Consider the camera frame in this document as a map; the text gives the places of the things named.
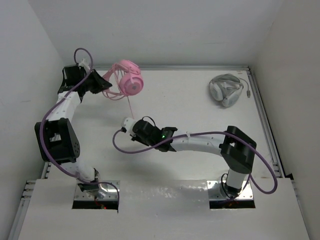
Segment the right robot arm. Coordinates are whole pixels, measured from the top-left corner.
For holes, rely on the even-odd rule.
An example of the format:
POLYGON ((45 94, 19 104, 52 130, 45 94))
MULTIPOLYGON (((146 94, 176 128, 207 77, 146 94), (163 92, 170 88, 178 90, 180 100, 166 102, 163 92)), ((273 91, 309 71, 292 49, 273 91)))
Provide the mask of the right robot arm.
POLYGON ((220 156, 229 170, 225 182, 220 184, 222 193, 229 199, 235 198, 242 190, 245 177, 252 173, 257 144, 235 126, 228 126, 224 139, 209 135, 183 133, 176 127, 158 128, 140 119, 125 118, 122 127, 128 131, 132 141, 160 152, 195 151, 220 156))

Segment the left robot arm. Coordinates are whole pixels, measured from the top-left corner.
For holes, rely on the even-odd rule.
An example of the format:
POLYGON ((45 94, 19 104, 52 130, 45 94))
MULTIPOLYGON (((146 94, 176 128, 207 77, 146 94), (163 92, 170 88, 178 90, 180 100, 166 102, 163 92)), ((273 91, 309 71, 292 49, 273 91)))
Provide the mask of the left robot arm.
POLYGON ((86 190, 97 188, 98 171, 80 160, 80 142, 72 127, 76 108, 87 92, 98 94, 112 84, 105 81, 96 70, 85 70, 78 64, 62 69, 62 83, 57 92, 57 102, 44 119, 34 126, 42 159, 55 165, 66 175, 76 178, 86 190))

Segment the pink headphones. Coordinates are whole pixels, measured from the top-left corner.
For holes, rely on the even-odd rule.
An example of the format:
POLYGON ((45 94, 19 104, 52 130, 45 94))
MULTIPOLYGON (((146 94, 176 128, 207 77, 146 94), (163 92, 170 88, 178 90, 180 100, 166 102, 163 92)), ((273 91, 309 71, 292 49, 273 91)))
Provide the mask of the pink headphones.
POLYGON ((120 100, 124 97, 135 96, 144 87, 140 67, 130 60, 123 59, 114 63, 102 78, 109 83, 111 76, 115 78, 118 92, 104 90, 102 93, 108 99, 120 100))

